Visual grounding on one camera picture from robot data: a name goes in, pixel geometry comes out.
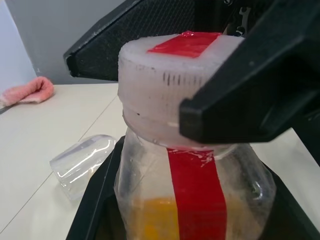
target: white table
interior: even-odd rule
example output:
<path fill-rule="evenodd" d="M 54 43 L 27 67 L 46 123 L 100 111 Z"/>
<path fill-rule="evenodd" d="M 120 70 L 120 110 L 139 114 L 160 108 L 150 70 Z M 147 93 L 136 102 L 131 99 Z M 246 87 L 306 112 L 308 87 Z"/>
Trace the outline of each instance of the white table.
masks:
<path fill-rule="evenodd" d="M 66 238 L 79 202 L 71 203 L 61 191 L 49 160 L 81 138 L 125 134 L 117 88 L 57 86 L 51 100 L 0 115 L 0 240 Z M 320 230 L 320 168 L 295 132 L 253 147 Z"/>

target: yellow contents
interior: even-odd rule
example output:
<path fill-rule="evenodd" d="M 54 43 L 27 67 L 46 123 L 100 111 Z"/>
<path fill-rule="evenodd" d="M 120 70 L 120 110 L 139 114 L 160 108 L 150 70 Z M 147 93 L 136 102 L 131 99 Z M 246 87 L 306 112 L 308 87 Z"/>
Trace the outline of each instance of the yellow contents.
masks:
<path fill-rule="evenodd" d="M 174 198 L 134 201 L 128 224 L 129 240 L 179 240 L 178 209 Z"/>

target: black base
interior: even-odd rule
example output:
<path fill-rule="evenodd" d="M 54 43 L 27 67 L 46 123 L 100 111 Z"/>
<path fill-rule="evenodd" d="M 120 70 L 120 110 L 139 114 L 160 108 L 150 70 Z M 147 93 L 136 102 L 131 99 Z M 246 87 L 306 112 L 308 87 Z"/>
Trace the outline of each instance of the black base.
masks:
<path fill-rule="evenodd" d="M 124 137 L 91 178 L 66 240 L 126 239 L 114 193 L 123 144 Z M 281 179 L 272 174 L 277 193 L 269 221 L 259 240 L 320 240 L 320 233 L 295 198 Z"/>

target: red tape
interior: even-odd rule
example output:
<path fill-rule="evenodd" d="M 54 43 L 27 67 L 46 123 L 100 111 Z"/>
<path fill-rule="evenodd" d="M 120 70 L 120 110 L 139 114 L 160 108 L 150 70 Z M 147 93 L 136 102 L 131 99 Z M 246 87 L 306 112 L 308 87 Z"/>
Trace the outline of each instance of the red tape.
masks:
<path fill-rule="evenodd" d="M 180 240 L 225 240 L 227 205 L 213 152 L 167 152 Z"/>
<path fill-rule="evenodd" d="M 221 33 L 186 31 L 154 48 L 148 53 L 179 55 L 191 58 L 199 57 Z"/>

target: pink cloth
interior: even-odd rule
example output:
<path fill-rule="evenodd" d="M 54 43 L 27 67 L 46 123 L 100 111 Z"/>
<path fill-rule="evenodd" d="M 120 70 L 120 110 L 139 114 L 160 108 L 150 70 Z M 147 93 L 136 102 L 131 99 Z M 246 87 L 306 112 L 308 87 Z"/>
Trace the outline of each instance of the pink cloth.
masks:
<path fill-rule="evenodd" d="M 54 94 L 54 85 L 44 77 L 38 76 L 24 86 L 15 86 L 4 91 L 0 102 L 4 106 L 17 103 L 42 103 Z"/>

